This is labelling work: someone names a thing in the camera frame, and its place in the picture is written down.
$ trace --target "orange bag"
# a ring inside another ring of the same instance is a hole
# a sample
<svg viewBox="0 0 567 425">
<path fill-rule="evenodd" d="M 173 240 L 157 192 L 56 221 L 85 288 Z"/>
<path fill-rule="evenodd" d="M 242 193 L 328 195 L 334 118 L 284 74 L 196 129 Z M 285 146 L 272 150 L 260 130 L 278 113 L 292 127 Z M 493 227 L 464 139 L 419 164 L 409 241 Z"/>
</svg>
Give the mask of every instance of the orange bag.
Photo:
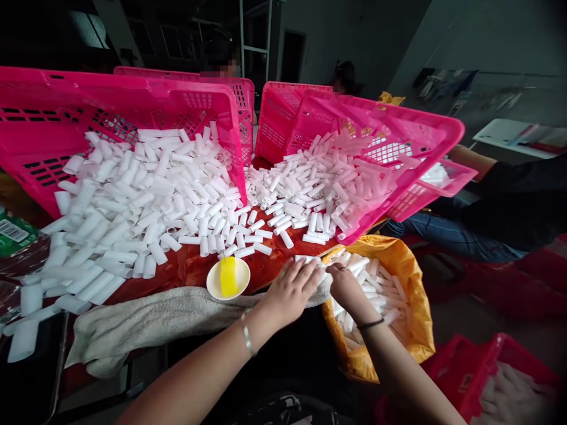
<svg viewBox="0 0 567 425">
<path fill-rule="evenodd" d="M 338 252 L 342 246 L 337 247 L 322 258 L 327 264 L 331 256 Z M 418 262 L 410 249 L 401 240 L 386 236 L 362 236 L 356 243 L 346 247 L 347 251 L 357 253 L 363 257 L 378 258 L 380 264 L 400 279 L 409 300 L 410 318 L 408 318 L 408 338 L 406 346 L 413 358 L 421 363 L 435 353 L 433 342 L 433 321 L 429 310 L 429 300 L 425 294 L 421 281 L 422 272 Z M 343 330 L 333 317 L 331 300 L 322 305 L 323 316 L 335 344 L 343 372 L 349 378 L 378 383 L 378 376 L 372 366 L 370 355 L 365 346 L 347 351 Z"/>
</svg>

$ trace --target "bracelet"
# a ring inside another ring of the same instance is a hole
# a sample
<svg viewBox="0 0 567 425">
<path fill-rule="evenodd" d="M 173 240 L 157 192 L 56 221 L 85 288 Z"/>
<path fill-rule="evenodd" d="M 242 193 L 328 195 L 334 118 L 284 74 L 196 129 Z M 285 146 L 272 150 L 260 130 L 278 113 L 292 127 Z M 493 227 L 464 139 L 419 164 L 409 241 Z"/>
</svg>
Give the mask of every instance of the bracelet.
<svg viewBox="0 0 567 425">
<path fill-rule="evenodd" d="M 380 325 L 384 321 L 384 318 L 380 318 L 379 321 L 365 323 L 362 326 L 359 326 L 359 331 L 364 331 L 366 329 L 372 328 L 373 326 Z"/>
<path fill-rule="evenodd" d="M 256 356 L 256 352 L 254 351 L 254 347 L 252 347 L 252 340 L 250 339 L 250 332 L 248 332 L 248 326 L 246 326 L 245 322 L 246 312 L 242 313 L 240 316 L 240 321 L 242 322 L 242 331 L 244 332 L 244 338 L 246 340 L 246 348 L 250 351 L 252 357 Z"/>
</svg>

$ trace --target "forearm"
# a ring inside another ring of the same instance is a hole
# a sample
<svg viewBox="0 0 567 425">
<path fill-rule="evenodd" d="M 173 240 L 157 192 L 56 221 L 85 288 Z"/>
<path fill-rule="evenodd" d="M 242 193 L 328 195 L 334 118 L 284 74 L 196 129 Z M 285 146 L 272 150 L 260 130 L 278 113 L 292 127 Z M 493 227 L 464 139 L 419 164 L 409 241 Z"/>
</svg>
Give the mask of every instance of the forearm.
<svg viewBox="0 0 567 425">
<path fill-rule="evenodd" d="M 498 162 L 493 158 L 489 158 L 487 156 L 473 152 L 462 145 L 457 145 L 453 149 L 451 149 L 449 158 L 458 164 L 478 171 L 478 174 L 475 177 L 475 180 L 478 182 L 480 182 L 484 178 L 484 176 L 487 175 L 494 164 Z"/>
<path fill-rule="evenodd" d="M 352 316 L 358 325 L 379 319 L 370 304 L 358 309 Z M 393 399 L 405 400 L 427 423 L 465 424 L 446 396 L 388 326 L 373 326 L 363 331 L 362 336 L 380 382 Z"/>
<path fill-rule="evenodd" d="M 269 311 L 246 317 L 250 339 L 259 350 L 277 331 Z M 197 348 L 160 376 L 132 403 L 119 425 L 193 425 L 203 421 L 251 353 L 240 321 Z"/>
</svg>

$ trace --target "barcode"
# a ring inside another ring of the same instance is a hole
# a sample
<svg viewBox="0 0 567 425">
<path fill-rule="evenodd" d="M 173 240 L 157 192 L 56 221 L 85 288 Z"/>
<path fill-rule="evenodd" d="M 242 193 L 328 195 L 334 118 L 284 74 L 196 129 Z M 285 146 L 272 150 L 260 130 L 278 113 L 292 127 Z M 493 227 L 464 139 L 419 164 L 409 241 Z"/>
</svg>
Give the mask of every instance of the barcode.
<svg viewBox="0 0 567 425">
<path fill-rule="evenodd" d="M 22 242 L 27 235 L 29 235 L 28 232 L 21 230 L 18 226 L 13 225 L 6 219 L 0 221 L 0 234 L 16 242 Z"/>
</svg>

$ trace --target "silver bracelet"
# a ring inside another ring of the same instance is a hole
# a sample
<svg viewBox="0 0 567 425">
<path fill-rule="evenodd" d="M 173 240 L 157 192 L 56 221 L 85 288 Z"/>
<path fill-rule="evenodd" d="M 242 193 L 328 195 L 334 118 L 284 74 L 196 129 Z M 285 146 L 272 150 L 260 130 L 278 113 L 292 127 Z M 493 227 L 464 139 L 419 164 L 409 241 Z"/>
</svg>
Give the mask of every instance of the silver bracelet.
<svg viewBox="0 0 567 425">
<path fill-rule="evenodd" d="M 244 338 L 246 340 L 246 348 L 250 351 L 252 357 L 256 355 L 254 351 L 254 347 L 252 347 L 252 340 L 250 339 L 250 332 L 248 332 L 248 326 L 246 326 L 246 321 L 244 320 L 246 317 L 246 312 L 242 313 L 240 316 L 240 321 L 242 322 L 242 330 L 244 331 Z"/>
</svg>

